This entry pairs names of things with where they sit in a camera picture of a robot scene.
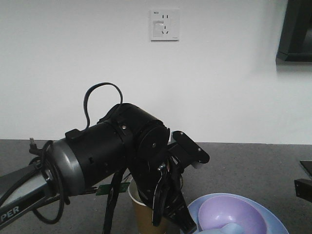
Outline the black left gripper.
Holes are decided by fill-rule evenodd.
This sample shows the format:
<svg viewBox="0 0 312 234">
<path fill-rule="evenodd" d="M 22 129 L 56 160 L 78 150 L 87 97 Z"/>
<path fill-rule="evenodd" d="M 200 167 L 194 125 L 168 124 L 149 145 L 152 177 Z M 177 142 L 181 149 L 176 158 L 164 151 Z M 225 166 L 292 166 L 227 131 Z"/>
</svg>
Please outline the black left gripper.
<svg viewBox="0 0 312 234">
<path fill-rule="evenodd" d="M 141 171 L 136 186 L 142 202 L 152 209 L 151 224 L 158 227 L 166 219 L 185 234 L 197 229 L 181 191 L 180 167 L 172 157 L 157 169 Z"/>
</svg>

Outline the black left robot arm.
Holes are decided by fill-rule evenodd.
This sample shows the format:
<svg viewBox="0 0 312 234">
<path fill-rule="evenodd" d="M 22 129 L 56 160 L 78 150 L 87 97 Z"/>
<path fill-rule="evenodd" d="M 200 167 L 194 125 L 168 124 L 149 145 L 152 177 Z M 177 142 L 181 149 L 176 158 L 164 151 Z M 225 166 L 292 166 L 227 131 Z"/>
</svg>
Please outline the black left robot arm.
<svg viewBox="0 0 312 234">
<path fill-rule="evenodd" d="M 57 223 L 69 197 L 97 193 L 96 184 L 111 176 L 103 232 L 110 233 L 125 171 L 142 202 L 152 210 L 151 223 L 163 219 L 184 233 L 196 230 L 181 192 L 184 169 L 209 156 L 184 132 L 171 132 L 139 107 L 115 105 L 98 123 L 73 129 L 42 148 L 30 143 L 29 165 L 0 179 L 0 225 L 6 227 L 33 211 L 46 224 Z"/>
</svg>

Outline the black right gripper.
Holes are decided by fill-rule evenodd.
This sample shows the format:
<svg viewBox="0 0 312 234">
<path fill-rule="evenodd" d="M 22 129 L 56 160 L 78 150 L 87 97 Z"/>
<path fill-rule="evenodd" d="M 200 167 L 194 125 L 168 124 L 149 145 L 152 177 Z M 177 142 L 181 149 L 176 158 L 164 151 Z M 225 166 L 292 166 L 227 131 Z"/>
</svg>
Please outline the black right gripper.
<svg viewBox="0 0 312 234">
<path fill-rule="evenodd" d="M 296 179 L 294 181 L 296 196 L 306 201 L 312 201 L 312 181 L 309 179 Z"/>
</svg>

